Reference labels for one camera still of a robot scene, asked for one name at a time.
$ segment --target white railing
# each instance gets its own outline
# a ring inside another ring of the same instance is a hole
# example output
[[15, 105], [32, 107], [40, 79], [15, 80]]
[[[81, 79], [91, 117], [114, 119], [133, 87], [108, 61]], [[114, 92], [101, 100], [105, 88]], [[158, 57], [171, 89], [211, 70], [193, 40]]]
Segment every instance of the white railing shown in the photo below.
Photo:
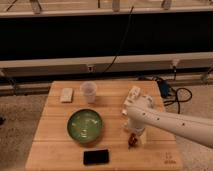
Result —
[[1, 0], [0, 17], [213, 10], [212, 0]]

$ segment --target black phone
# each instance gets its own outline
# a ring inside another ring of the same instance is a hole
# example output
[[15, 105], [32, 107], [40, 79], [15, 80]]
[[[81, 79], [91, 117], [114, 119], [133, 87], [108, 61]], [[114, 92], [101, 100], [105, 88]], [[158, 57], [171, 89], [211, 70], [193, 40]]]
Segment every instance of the black phone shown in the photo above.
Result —
[[109, 163], [109, 150], [84, 151], [84, 165]]

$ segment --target wooden table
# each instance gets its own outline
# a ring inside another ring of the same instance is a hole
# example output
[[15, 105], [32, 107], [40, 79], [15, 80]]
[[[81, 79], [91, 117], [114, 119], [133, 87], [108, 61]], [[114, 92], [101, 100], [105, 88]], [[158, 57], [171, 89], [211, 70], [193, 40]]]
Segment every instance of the wooden table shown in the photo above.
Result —
[[[157, 84], [153, 81], [95, 81], [98, 86], [95, 104], [87, 104], [79, 86], [82, 82], [54, 82], [30, 150], [26, 171], [83, 171], [83, 170], [181, 170], [182, 162], [173, 134], [147, 126], [147, 144], [128, 149], [129, 133], [123, 130], [127, 120], [121, 114], [124, 100], [133, 85], [151, 95], [157, 110], [164, 110]], [[62, 104], [62, 88], [72, 87], [72, 103]], [[73, 112], [90, 108], [96, 110], [104, 122], [102, 138], [95, 146], [83, 147], [67, 133], [67, 121]], [[83, 151], [109, 149], [110, 163], [83, 165]]]

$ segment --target concrete floor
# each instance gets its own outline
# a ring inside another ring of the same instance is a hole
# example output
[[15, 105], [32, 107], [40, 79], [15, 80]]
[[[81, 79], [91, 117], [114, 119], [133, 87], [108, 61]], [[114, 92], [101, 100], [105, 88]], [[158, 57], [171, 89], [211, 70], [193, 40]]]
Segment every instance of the concrete floor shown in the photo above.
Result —
[[[187, 87], [193, 99], [181, 105], [184, 115], [213, 118], [213, 85]], [[47, 95], [0, 97], [0, 170], [24, 171], [32, 139]], [[176, 111], [170, 106], [167, 111]], [[183, 171], [212, 171], [213, 150], [176, 137], [183, 159]]]

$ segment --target clear cup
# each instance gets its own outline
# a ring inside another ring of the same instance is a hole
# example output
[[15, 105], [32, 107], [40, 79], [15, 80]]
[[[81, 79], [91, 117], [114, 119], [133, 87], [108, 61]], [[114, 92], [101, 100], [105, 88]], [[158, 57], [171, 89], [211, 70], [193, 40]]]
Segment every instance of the clear cup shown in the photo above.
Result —
[[95, 96], [97, 91], [97, 85], [92, 81], [85, 81], [80, 86], [80, 91], [82, 92], [83, 96], [87, 103], [94, 103]]

